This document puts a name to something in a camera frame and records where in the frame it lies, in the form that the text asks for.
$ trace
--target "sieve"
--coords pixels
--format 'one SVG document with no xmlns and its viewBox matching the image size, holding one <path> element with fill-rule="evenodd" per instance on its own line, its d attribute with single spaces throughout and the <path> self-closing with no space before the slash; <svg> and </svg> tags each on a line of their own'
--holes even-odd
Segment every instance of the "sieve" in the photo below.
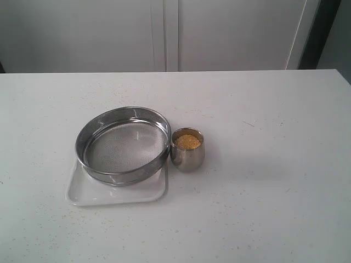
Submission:
<svg viewBox="0 0 351 263">
<path fill-rule="evenodd" d="M 171 126 L 164 116 L 149 108 L 123 107 L 84 126 L 76 140 L 76 155 L 91 177 L 125 186 L 161 169 L 170 140 Z"/>
</svg>

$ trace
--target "stainless steel cup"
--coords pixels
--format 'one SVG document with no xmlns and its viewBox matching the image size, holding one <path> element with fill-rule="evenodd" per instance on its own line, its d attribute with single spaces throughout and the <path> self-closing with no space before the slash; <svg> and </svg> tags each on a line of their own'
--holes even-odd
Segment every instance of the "stainless steel cup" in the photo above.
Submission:
<svg viewBox="0 0 351 263">
<path fill-rule="evenodd" d="M 195 136 L 201 145 L 195 149 L 184 150 L 175 145 L 175 141 L 182 135 Z M 171 139 L 171 160 L 178 170 L 189 173 L 199 168 L 205 159 L 205 140 L 201 132 L 193 128 L 182 128 L 176 130 Z"/>
</svg>

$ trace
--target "white countertop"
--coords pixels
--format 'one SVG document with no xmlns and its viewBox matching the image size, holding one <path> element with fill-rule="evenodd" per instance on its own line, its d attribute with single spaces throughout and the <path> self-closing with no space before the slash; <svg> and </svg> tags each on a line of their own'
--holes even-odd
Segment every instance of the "white countertop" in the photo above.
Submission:
<svg viewBox="0 0 351 263">
<path fill-rule="evenodd" d="M 351 262 L 351 86 L 335 70 L 0 75 L 0 262 Z M 112 108 L 198 128 L 152 203 L 65 200 L 80 129 Z"/>
</svg>

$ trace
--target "stainless steel sieve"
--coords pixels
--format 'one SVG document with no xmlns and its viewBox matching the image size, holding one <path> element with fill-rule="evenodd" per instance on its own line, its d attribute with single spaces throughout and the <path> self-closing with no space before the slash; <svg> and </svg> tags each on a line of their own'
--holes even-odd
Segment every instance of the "stainless steel sieve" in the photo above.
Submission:
<svg viewBox="0 0 351 263">
<path fill-rule="evenodd" d="M 169 154 L 171 126 L 143 107 L 107 111 L 88 122 L 76 140 L 77 158 L 93 178 L 114 186 L 151 177 Z"/>
</svg>

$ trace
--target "cabinet door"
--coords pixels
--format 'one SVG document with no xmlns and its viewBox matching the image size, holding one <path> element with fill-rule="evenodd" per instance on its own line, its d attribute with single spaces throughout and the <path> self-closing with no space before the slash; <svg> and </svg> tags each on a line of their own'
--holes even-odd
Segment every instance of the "cabinet door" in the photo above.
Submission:
<svg viewBox="0 0 351 263">
<path fill-rule="evenodd" d="M 0 8 L 6 72 L 164 71 L 162 0 L 15 0 Z"/>
<path fill-rule="evenodd" d="M 318 0 L 179 0 L 179 69 L 297 67 L 317 5 Z M 288 66 L 290 58 L 294 63 Z"/>
</svg>

